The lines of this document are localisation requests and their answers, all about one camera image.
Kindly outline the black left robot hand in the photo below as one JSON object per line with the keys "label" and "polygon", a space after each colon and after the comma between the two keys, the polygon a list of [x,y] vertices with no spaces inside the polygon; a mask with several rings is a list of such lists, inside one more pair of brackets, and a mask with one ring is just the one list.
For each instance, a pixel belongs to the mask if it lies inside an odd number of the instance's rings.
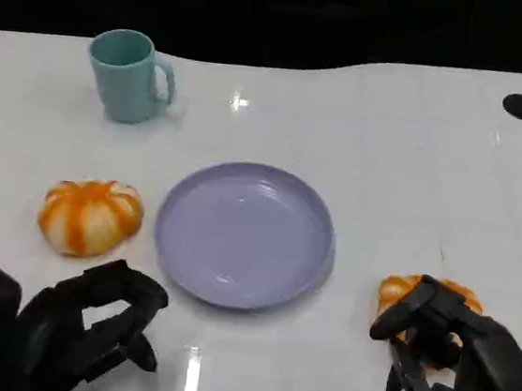
{"label": "black left robot hand", "polygon": [[120,260],[47,287],[24,305],[22,287],[0,269],[0,391],[72,391],[126,361],[156,371],[143,331],[168,298]]}

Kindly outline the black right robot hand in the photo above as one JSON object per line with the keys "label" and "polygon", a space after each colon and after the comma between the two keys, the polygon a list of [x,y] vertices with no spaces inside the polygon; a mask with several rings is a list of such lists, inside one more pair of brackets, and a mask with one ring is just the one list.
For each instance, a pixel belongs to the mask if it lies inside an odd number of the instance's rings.
{"label": "black right robot hand", "polygon": [[469,288],[393,275],[378,296],[369,335],[389,342],[385,391],[522,391],[522,349]]}

